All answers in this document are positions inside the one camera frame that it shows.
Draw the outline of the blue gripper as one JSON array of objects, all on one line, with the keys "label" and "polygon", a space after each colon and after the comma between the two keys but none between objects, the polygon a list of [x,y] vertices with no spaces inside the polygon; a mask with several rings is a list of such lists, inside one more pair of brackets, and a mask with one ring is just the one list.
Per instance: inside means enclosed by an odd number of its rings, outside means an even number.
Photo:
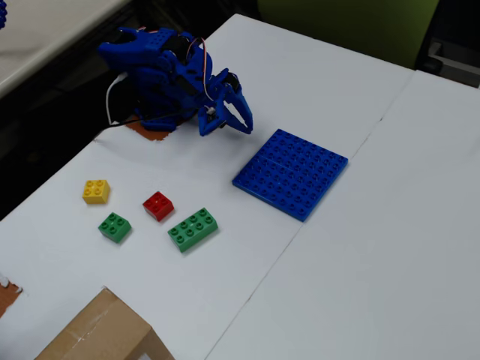
[{"label": "blue gripper", "polygon": [[223,69],[218,75],[212,75],[208,81],[208,96],[217,101],[222,98],[223,120],[231,128],[244,134],[253,131],[253,114],[242,94],[239,78],[228,68]]}]

